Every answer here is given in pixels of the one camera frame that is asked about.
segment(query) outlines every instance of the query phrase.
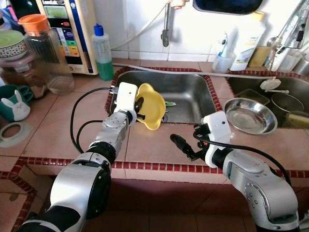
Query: tiled countertop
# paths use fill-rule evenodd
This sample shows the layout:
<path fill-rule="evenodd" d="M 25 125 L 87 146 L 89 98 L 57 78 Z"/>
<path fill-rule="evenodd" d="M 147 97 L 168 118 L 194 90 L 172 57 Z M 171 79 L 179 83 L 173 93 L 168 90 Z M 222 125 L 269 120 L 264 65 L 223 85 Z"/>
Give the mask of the tiled countertop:
<path fill-rule="evenodd" d="M 173 62 L 173 61 L 148 61 L 115 59 L 117 63 L 127 63 L 148 67 L 173 67 L 193 68 L 203 72 L 211 72 L 211 64 L 207 62 Z M 224 77 L 211 76 L 219 101 L 224 106 L 225 102 L 233 98 Z M 40 100 L 31 102 L 31 113 L 26 119 L 34 129 L 26 140 L 12 148 L 0 148 L 0 171 L 9 171 L 19 157 L 75 159 L 78 156 L 70 140 L 70 115 L 75 101 L 85 92 L 98 87 L 110 87 L 111 82 L 103 82 L 98 77 L 75 75 L 75 90 L 67 96 L 58 96 L 52 93 L 46 94 Z M 108 92 L 93 93 L 84 98 L 75 112 L 74 134 L 78 128 L 89 120 L 103 120 L 107 117 L 104 105 Z M 1 118 L 0 128 L 6 122 Z M 88 125 L 80 137 L 81 147 L 86 150 L 100 130 L 100 124 Z M 264 136 L 255 136 L 242 133 L 231 127 L 231 143 L 252 146 L 272 155 L 286 169 L 309 170 L 309 131 L 294 129 L 277 129 L 274 133 Z M 192 148 L 197 151 L 197 140 L 192 136 L 192 125 L 162 124 L 156 131 L 150 131 L 141 123 L 135 123 L 128 131 L 128 136 L 123 142 L 122 149 L 116 161 L 141 162 L 157 164 L 188 164 L 205 165 L 202 160 L 191 162 L 169 139 L 170 134 L 183 136 Z M 156 173 L 152 170 L 123 170 L 115 169 L 114 177 L 152 179 Z M 201 182 L 204 176 L 185 173 L 179 176 L 169 172 L 168 176 L 161 179 L 171 181 Z M 302 184 L 309 186 L 309 178 L 303 178 Z M 224 183 L 226 177 L 221 174 L 213 174 L 213 183 Z"/>

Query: bunny figurine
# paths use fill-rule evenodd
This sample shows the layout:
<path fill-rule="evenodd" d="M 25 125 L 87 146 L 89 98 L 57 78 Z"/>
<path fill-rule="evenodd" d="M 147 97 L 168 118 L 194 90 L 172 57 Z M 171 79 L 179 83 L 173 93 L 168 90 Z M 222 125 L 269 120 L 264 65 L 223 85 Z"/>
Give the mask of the bunny figurine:
<path fill-rule="evenodd" d="M 18 101 L 16 104 L 14 104 L 13 102 L 11 102 L 10 100 L 6 98 L 2 98 L 1 102 L 7 107 L 12 108 L 13 115 L 14 115 L 14 121 L 20 121 L 20 120 L 25 119 L 29 115 L 30 107 L 27 106 L 27 104 L 23 102 L 18 90 L 15 90 L 14 93 Z"/>

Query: wire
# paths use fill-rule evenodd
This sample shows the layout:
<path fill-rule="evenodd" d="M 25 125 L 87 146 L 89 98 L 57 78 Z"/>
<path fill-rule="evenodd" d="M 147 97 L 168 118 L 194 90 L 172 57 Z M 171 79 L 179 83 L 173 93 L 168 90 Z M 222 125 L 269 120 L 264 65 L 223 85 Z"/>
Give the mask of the wire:
<path fill-rule="evenodd" d="M 248 76 L 248 75 L 236 75 L 236 74 L 228 74 L 228 73 L 213 73 L 213 72 L 174 72 L 174 71 L 162 71 L 157 69 L 150 69 L 130 64 L 119 64 L 113 63 L 113 66 L 120 67 L 129 67 L 133 69 L 140 69 L 144 71 L 156 72 L 156 73 L 165 73 L 165 74 L 194 74 L 194 75 L 207 75 L 207 76 L 223 76 L 223 77 L 238 77 L 238 78 L 247 78 L 247 79 L 274 79 L 275 76 Z"/>
<path fill-rule="evenodd" d="M 122 45 L 127 44 L 128 42 L 134 40 L 136 37 L 138 37 L 150 24 L 152 24 L 152 22 L 161 14 L 161 12 L 163 11 L 163 9 L 165 8 L 165 6 L 169 3 L 169 1 L 167 1 L 166 3 L 164 3 L 164 6 L 161 8 L 161 10 L 154 16 L 154 18 L 152 18 L 151 20 L 149 20 L 142 28 L 139 32 L 137 32 L 135 35 L 133 35 L 131 38 L 127 39 L 126 41 L 121 42 L 120 44 L 117 44 L 113 47 L 111 47 L 111 50 L 114 50 L 118 47 L 121 47 Z"/>
<path fill-rule="evenodd" d="M 252 151 L 254 153 L 257 153 L 257 154 L 267 158 L 271 162 L 273 162 L 280 169 L 280 171 L 282 172 L 286 182 L 290 186 L 292 186 L 291 179 L 290 179 L 288 173 L 286 172 L 286 170 L 284 169 L 284 167 L 278 161 L 276 161 L 272 156 L 270 156 L 269 154 L 267 154 L 267 153 L 265 153 L 263 151 L 260 151 L 258 149 L 255 149 L 255 148 L 249 147 L 249 146 L 224 144 L 224 143 L 210 141 L 209 139 L 205 139 L 204 137 L 199 137 L 196 132 L 193 133 L 193 137 L 198 139 L 198 140 L 200 140 L 200 141 L 203 141 L 203 142 L 206 142 L 206 143 L 209 143 L 209 144 L 213 144 L 213 145 L 216 145 L 216 146 L 223 146 L 223 147 L 228 147 L 228 148 L 233 148 L 233 149 L 247 150 L 247 151 Z"/>
<path fill-rule="evenodd" d="M 73 123 L 74 123 L 74 114 L 75 114 L 75 109 L 78 105 L 78 103 L 84 98 L 86 97 L 87 95 L 89 95 L 90 93 L 93 93 L 93 92 L 96 92 L 96 91 L 99 91 L 99 90 L 111 90 L 110 88 L 107 88 L 107 87 L 103 87 L 103 88 L 96 88 L 96 89 L 93 89 L 89 92 L 86 92 L 83 96 L 81 96 L 77 101 L 76 103 L 74 104 L 73 106 L 73 109 L 72 109 L 72 114 L 71 114 L 71 120 L 70 120 L 70 136 L 71 136 L 71 140 L 72 140 L 72 143 L 74 145 L 74 147 L 80 152 L 80 153 L 83 153 L 83 150 L 82 148 L 76 143 L 75 139 L 74 139 L 74 134 L 73 134 Z"/>
<path fill-rule="evenodd" d="M 85 126 L 87 126 L 88 124 L 90 123 L 94 123 L 94 122 L 103 122 L 103 120 L 91 120 L 91 121 L 88 121 L 86 123 L 84 123 L 78 130 L 77 132 L 77 136 L 76 136 L 76 143 L 77 145 L 81 148 L 80 144 L 79 144 L 79 136 L 81 135 L 81 132 L 82 130 L 84 129 Z"/>

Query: metal bowl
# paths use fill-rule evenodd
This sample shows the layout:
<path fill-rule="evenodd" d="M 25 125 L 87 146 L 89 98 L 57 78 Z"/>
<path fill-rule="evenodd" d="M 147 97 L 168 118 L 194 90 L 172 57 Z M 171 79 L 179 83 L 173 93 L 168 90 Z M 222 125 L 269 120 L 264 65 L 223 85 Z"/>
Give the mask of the metal bowl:
<path fill-rule="evenodd" d="M 230 124 L 249 134 L 269 134 L 278 125 L 276 116 L 266 106 L 247 98 L 228 100 L 225 114 Z"/>

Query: stainless steel sink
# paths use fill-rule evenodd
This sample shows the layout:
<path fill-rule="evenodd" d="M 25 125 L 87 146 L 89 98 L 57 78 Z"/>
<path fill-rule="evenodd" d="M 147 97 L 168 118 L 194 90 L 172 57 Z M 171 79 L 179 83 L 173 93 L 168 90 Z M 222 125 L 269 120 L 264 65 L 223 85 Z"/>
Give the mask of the stainless steel sink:
<path fill-rule="evenodd" d="M 281 84 L 277 90 L 289 90 L 290 95 L 299 99 L 304 105 L 304 112 L 309 113 L 309 82 L 301 80 L 299 78 L 291 78 L 291 77 L 278 77 L 281 80 Z M 258 93 L 264 95 L 265 97 L 271 99 L 271 96 L 274 93 L 267 92 L 265 93 L 264 90 L 260 88 L 261 83 L 263 80 L 260 79 L 245 79 L 245 78 L 236 78 L 236 77 L 229 77 L 228 82 L 234 91 L 234 94 L 238 94 L 248 88 L 251 88 Z M 276 115 L 278 120 L 278 126 L 282 127 L 284 122 L 284 118 L 281 116 Z"/>
<path fill-rule="evenodd" d="M 175 102 L 176 106 L 167 107 L 165 122 L 200 123 L 201 118 L 216 112 L 208 85 L 199 75 L 129 71 L 118 77 L 116 86 L 121 82 L 138 87 L 149 83 L 166 102 Z M 115 100 L 116 95 L 112 98 L 111 112 L 115 108 Z"/>

